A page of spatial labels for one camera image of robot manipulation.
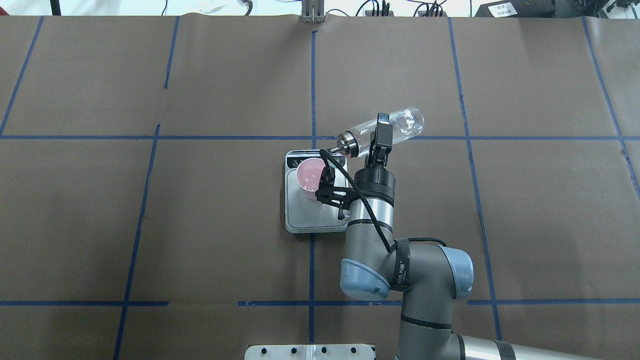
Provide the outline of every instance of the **blue joint cap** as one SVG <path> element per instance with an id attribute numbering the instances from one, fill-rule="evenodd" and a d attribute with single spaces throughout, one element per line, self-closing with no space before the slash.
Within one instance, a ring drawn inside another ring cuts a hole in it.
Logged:
<path id="1" fill-rule="evenodd" d="M 459 249 L 438 245 L 447 257 L 453 279 L 456 282 L 456 299 L 464 299 L 471 293 L 474 284 L 474 264 L 469 255 Z"/>
<path id="2" fill-rule="evenodd" d="M 385 300 L 389 295 L 389 282 L 367 265 L 351 259 L 342 259 L 340 289 L 346 295 L 360 300 Z"/>

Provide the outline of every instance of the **kitchen scale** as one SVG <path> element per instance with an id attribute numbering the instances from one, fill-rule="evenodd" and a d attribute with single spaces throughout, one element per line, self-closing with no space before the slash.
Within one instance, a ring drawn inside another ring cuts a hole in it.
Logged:
<path id="1" fill-rule="evenodd" d="M 347 159 L 340 154 L 332 155 L 346 170 Z M 296 168 L 309 158 L 322 158 L 320 150 L 293 150 L 285 156 L 285 227 L 294 234 L 343 232 L 347 229 L 348 220 L 338 220 L 338 208 L 307 198 L 298 185 Z M 335 185 L 347 187 L 347 181 L 339 171 L 335 172 Z"/>

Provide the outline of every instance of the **sticker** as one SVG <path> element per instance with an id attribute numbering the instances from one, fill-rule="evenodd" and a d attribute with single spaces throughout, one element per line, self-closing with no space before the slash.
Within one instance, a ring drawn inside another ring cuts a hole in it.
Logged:
<path id="1" fill-rule="evenodd" d="M 518 12 L 511 3 L 487 6 L 493 17 L 505 17 L 518 15 Z"/>

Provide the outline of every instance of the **pink cup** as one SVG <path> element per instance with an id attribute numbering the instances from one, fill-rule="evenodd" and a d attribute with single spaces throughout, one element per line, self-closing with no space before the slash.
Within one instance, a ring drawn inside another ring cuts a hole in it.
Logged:
<path id="1" fill-rule="evenodd" d="M 296 180 L 308 199 L 316 199 L 322 169 L 324 169 L 324 161 L 321 158 L 309 158 L 298 165 Z"/>

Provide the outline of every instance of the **clear bottle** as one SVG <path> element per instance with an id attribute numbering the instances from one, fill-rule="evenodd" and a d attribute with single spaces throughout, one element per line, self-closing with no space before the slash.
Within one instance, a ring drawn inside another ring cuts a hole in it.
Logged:
<path id="1" fill-rule="evenodd" d="M 389 114 L 389 124 L 394 127 L 393 144 L 420 135 L 424 129 L 424 117 L 417 108 L 411 106 Z M 356 125 L 338 136 L 340 152 L 348 158 L 365 156 L 369 153 L 371 133 L 376 129 L 378 119 Z"/>

